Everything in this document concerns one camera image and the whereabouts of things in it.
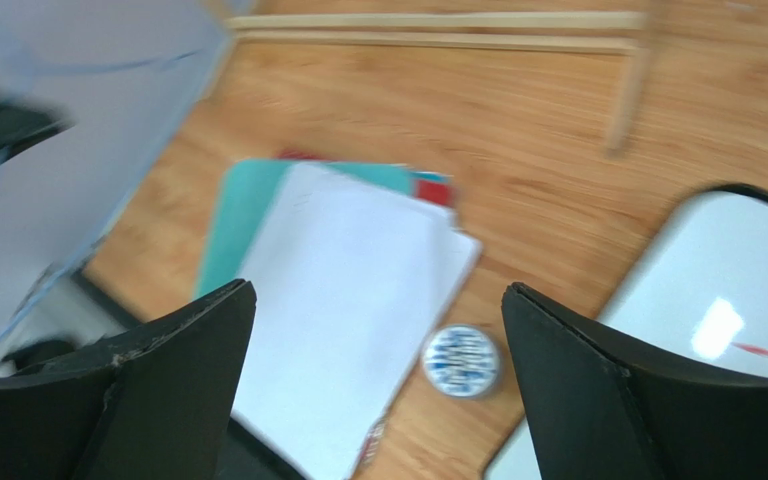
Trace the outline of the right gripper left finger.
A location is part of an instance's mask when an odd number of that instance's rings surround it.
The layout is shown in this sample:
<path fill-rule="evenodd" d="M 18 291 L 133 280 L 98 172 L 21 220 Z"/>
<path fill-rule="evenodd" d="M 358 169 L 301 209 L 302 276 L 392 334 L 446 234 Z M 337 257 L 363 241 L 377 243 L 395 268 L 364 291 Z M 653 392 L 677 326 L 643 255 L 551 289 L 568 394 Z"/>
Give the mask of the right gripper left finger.
<path fill-rule="evenodd" d="M 0 377 L 0 479 L 210 479 L 256 309 L 234 280 Z"/>

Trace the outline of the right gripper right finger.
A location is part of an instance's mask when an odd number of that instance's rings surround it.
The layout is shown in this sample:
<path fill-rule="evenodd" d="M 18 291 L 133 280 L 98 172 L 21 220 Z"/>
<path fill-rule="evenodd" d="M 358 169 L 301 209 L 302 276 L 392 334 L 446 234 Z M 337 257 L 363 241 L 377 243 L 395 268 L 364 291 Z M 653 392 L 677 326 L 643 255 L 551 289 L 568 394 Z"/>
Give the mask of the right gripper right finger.
<path fill-rule="evenodd" d="M 501 305 L 545 479 L 768 479 L 768 378 L 671 353 L 514 283 Z"/>

